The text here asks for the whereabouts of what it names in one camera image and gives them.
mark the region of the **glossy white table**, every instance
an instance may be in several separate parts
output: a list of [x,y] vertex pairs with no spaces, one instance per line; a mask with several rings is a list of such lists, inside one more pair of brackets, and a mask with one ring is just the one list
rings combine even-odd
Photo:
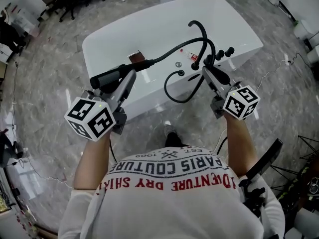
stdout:
[[[247,22],[225,0],[176,0],[135,12],[90,34],[83,42],[89,77],[120,64],[130,64],[128,56],[138,50],[146,59],[155,59],[182,42],[201,37],[196,25],[188,27],[187,24],[192,20],[203,24],[208,38],[215,44],[216,52],[220,49],[226,51],[230,46],[235,49],[230,58],[224,56],[215,62],[215,65],[221,65],[220,69],[236,70],[263,47]],[[184,49],[198,55],[201,46],[202,43],[198,42]],[[208,54],[209,45],[203,59]],[[182,67],[177,68],[176,62],[181,62]],[[185,75],[170,78],[167,90],[171,96],[176,97],[193,89],[199,78],[187,80],[201,73],[201,70],[192,70],[192,63],[185,54],[177,51],[138,72],[129,98],[122,105],[128,120],[169,100],[163,86],[173,71],[182,69]]]

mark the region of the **black knob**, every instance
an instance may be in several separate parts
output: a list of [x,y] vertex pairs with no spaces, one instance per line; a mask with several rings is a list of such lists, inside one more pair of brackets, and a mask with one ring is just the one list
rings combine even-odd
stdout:
[[215,59],[218,60],[218,61],[221,60],[222,57],[224,56],[224,54],[225,54],[225,52],[224,52],[223,50],[220,50],[220,51],[216,54]]
[[196,62],[194,62],[194,63],[192,63],[191,68],[192,68],[194,71],[197,71],[197,70],[199,69],[199,65],[197,65]]
[[229,49],[225,52],[226,57],[230,57],[232,54],[234,54],[235,49],[233,47],[229,47]]
[[208,66],[210,62],[211,55],[207,55],[207,58],[204,59],[204,65]]

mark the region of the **gray marble floor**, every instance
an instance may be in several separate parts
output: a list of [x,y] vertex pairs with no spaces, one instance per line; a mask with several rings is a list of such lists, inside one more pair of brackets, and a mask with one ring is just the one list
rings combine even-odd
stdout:
[[[28,148],[24,168],[8,167],[14,186],[37,222],[57,231],[68,202],[72,179],[83,151],[85,140],[77,136],[64,121],[68,96],[73,100],[84,89],[90,89],[82,52],[86,36],[102,26],[135,11],[171,0],[100,0],[76,10],[75,20],[68,16],[63,23],[53,15],[41,25],[41,34],[31,41],[20,57],[16,75],[16,135]],[[265,0],[227,0],[251,25],[264,47],[232,76],[256,88],[261,77],[274,71],[284,53],[292,58],[296,52],[306,56],[305,47],[293,35],[293,25],[282,11]],[[12,102],[15,66],[7,68],[1,103],[1,128],[12,125]],[[293,66],[283,65],[276,74],[264,79],[258,93],[259,119],[250,116],[246,122],[261,156],[272,142],[283,143],[277,165],[298,170],[303,165],[299,156],[306,154],[298,134],[319,138],[318,84],[310,69],[297,58]],[[123,134],[112,135],[117,159],[145,153],[164,144],[163,121],[170,120],[183,141],[214,150],[226,128],[224,118],[216,120],[209,104],[211,91],[203,84],[187,104],[165,104],[162,112],[150,111],[130,121]],[[221,155],[227,159],[227,145]],[[282,178],[273,170],[265,173],[270,185]]]

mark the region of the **white cube with black markers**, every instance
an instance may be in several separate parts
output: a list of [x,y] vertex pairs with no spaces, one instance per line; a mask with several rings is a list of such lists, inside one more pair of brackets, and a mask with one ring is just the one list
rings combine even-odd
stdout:
[[257,93],[250,86],[245,86],[228,93],[223,109],[243,120],[253,113],[259,101]]
[[116,124],[109,105],[77,97],[64,118],[74,131],[89,140],[97,141]]

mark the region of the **forearm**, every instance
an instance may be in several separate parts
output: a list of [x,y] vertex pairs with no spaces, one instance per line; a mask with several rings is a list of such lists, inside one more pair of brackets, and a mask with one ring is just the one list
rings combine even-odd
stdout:
[[238,177],[244,176],[258,161],[253,141],[243,120],[225,114],[228,137],[228,165]]
[[74,189],[97,189],[109,167],[110,133],[97,142],[88,141],[74,176]]

